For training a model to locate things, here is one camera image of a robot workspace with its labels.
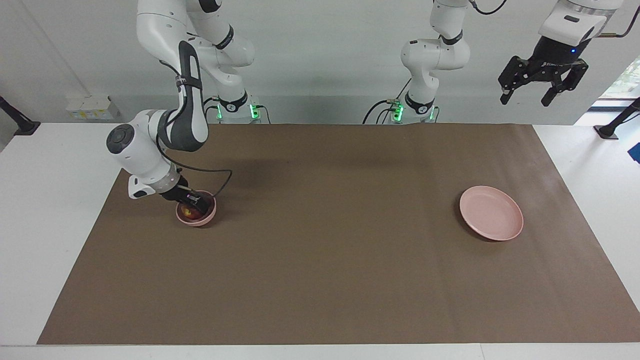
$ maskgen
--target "plate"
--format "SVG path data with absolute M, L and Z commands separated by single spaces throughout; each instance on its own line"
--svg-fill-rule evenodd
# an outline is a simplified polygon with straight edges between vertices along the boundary
M 471 229 L 491 240 L 515 239 L 524 227 L 518 204 L 491 186 L 474 186 L 465 191 L 460 198 L 460 211 Z

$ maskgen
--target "table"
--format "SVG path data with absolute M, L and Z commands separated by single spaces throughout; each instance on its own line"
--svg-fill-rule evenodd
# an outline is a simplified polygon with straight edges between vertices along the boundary
M 638 344 L 277 347 L 34 347 L 119 166 L 107 124 L 43 124 L 0 154 L 0 358 L 598 359 L 637 358 Z M 640 166 L 590 127 L 536 126 L 636 306 L 640 304 Z

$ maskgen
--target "window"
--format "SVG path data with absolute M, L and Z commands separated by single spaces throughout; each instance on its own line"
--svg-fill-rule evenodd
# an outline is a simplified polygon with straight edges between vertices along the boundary
M 635 99 L 637 97 L 640 97 L 640 57 L 629 65 L 600 99 Z

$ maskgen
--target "black stand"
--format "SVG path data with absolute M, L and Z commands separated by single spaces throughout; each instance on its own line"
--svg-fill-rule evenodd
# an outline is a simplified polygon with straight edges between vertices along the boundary
M 617 140 L 616 129 L 618 126 L 627 122 L 627 119 L 633 115 L 636 111 L 640 111 L 640 97 L 638 97 L 631 105 L 627 106 L 627 108 L 620 113 L 609 125 L 605 126 L 594 126 L 598 135 L 601 138 L 606 140 Z
M 32 135 L 36 132 L 38 126 L 40 126 L 40 123 L 38 121 L 31 121 L 31 119 L 24 116 L 23 113 L 11 106 L 11 104 L 6 102 L 5 99 L 1 96 L 0 108 L 4 110 L 4 112 L 7 113 L 7 115 L 9 115 L 9 117 L 13 119 L 13 121 L 15 121 L 15 123 L 18 125 L 18 130 L 14 133 L 14 135 L 16 136 Z

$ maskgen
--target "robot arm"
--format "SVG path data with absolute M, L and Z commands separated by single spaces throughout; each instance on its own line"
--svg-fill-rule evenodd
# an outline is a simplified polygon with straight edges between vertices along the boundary
M 540 28 L 541 38 L 533 55 L 527 60 L 512 57 L 500 75 L 500 101 L 507 105 L 517 88 L 533 81 L 551 83 L 542 98 L 544 106 L 549 106 L 557 94 L 574 90 L 589 69 L 580 55 L 623 3 L 624 0 L 558 0 Z
M 220 20 L 219 9 L 217 0 L 138 1 L 138 40 L 174 71 L 179 107 L 141 111 L 130 123 L 109 134 L 107 148 L 132 174 L 129 179 L 132 199 L 160 193 L 201 215 L 214 204 L 214 200 L 188 187 L 186 179 L 163 152 L 166 148 L 197 151 L 207 140 L 209 128 L 203 109 L 200 67 L 214 73 L 215 79 L 225 78 L 216 82 L 220 103 L 236 104 L 236 112 L 248 108 L 242 79 L 221 68 L 250 65 L 255 51 L 249 41 L 235 36 L 231 25 Z M 187 32 L 188 19 L 201 35 Z
M 402 62 L 412 76 L 402 100 L 403 118 L 409 122 L 424 120 L 435 101 L 440 82 L 431 72 L 462 69 L 468 63 L 471 52 L 462 32 L 467 7 L 468 0 L 435 0 L 430 23 L 440 37 L 404 45 Z

